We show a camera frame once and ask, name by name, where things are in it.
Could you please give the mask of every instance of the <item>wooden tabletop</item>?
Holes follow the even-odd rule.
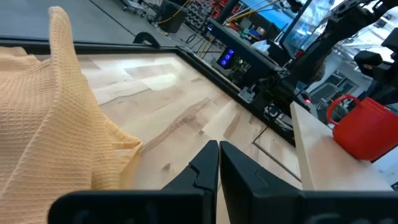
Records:
[[[290,110],[303,189],[392,190],[369,161],[344,151],[330,128],[294,102]]]

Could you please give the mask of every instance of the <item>mug handle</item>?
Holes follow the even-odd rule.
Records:
[[[359,100],[357,97],[352,96],[352,95],[350,95],[350,94],[345,94],[345,95],[343,95],[343,96],[341,96],[341,97],[335,99],[333,102],[331,102],[330,106],[328,107],[328,110],[326,111],[326,118],[327,118],[327,120],[328,120],[329,123],[334,124],[334,125],[337,125],[337,124],[338,124],[336,121],[333,121],[333,120],[331,119],[331,112],[333,111],[333,109],[335,108],[335,106],[337,106],[338,103],[339,103],[341,100],[346,100],[346,99],[353,99],[353,100],[355,101],[356,106],[359,106],[359,105],[361,104],[360,100]]]

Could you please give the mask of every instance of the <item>waffle-textured cloth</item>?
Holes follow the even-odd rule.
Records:
[[[102,114],[69,18],[50,8],[51,57],[0,48],[0,223],[45,223],[52,202],[131,184],[142,141]]]

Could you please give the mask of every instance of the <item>red mug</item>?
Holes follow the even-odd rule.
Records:
[[[331,112],[345,99],[353,99],[356,106],[337,123]],[[328,107],[326,117],[335,125],[333,139],[356,159],[375,160],[398,145],[398,116],[371,98],[341,96]]]

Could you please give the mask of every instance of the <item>towel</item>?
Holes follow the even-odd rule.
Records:
[[[101,112],[66,12],[49,12],[49,59],[0,48],[0,223],[45,223],[68,192],[128,188],[142,147]]]

